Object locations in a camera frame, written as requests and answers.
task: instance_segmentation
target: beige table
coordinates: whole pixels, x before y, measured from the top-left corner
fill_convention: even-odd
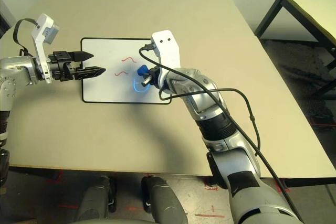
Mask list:
[[[26,17],[50,15],[61,27],[53,50],[79,50],[82,37],[148,38],[170,29],[181,65],[249,98],[261,150],[280,177],[335,177],[297,103],[232,0],[39,0]],[[20,41],[34,52],[31,25]],[[1,56],[19,48],[12,30]],[[255,139],[244,101],[223,94]],[[90,104],[79,81],[40,83],[16,97],[6,148],[13,166],[210,175],[201,134],[181,100],[170,105]],[[261,164],[262,176],[267,177]]]

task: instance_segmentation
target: concrete floor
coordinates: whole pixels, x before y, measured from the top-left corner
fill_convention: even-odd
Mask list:
[[[147,174],[64,171],[58,181],[10,172],[0,204],[0,223],[37,219],[37,223],[72,223],[85,189],[101,175],[116,178],[117,211],[110,218],[151,220],[142,208],[140,181]],[[196,176],[161,175],[179,198],[189,223],[232,224],[227,190],[205,186]],[[275,188],[273,179],[264,179]],[[306,224],[335,224],[336,185],[290,188],[290,197]]]

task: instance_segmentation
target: silver robot arm segment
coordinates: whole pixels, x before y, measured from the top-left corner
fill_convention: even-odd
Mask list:
[[[24,86],[37,84],[38,81],[45,80],[48,84],[51,80],[81,80],[101,75],[105,68],[100,67],[73,67],[72,62],[85,61],[92,54],[83,51],[66,52],[54,51],[46,57],[43,43],[51,44],[55,38],[58,27],[47,15],[42,14],[37,21],[30,20],[35,27],[31,32],[36,57],[28,53],[28,50],[17,41],[17,34],[14,42],[21,45],[25,53],[24,56],[8,57],[0,60],[0,186],[6,182],[9,167],[9,151],[3,149],[8,137],[7,121],[13,106],[16,91]],[[14,34],[18,31],[18,26],[23,20],[19,20]]]
[[[154,33],[152,44],[142,49],[153,49],[159,63],[186,74],[207,89],[217,88],[216,84],[199,70],[180,68],[180,56],[176,50],[178,45],[170,31]],[[144,81],[143,85],[155,85],[168,94],[203,90],[195,82],[178,73],[159,66],[154,69],[155,71],[150,69],[144,74],[143,77],[147,81]],[[213,95],[227,109],[221,94],[214,92]],[[252,148],[218,104],[206,93],[188,95],[182,99],[209,150],[207,159],[215,180],[222,188],[229,190],[234,223],[302,223],[280,195],[261,181],[260,167]]]

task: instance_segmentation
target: blue object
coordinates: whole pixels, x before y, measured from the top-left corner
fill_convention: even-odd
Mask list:
[[[137,72],[138,75],[143,76],[145,73],[149,73],[149,69],[146,65],[142,65],[141,67],[138,68]]]
[[[146,87],[144,87],[141,84],[141,81],[143,81],[143,78],[141,76],[135,76],[133,79],[133,89],[137,93],[146,93],[150,88],[150,85],[148,84]]]

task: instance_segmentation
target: red marker drawing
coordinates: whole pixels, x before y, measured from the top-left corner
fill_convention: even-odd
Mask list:
[[[115,76],[119,76],[121,73],[128,74],[128,73],[126,73],[125,71],[121,71],[120,73],[115,73],[114,75],[115,75]]]
[[[122,62],[124,62],[124,61],[126,61],[126,60],[128,60],[128,59],[130,59],[130,60],[132,60],[134,63],[136,63],[136,61],[135,60],[133,60],[133,58],[132,57],[127,57],[127,58],[125,58],[125,59],[123,59],[123,60],[121,60]]]

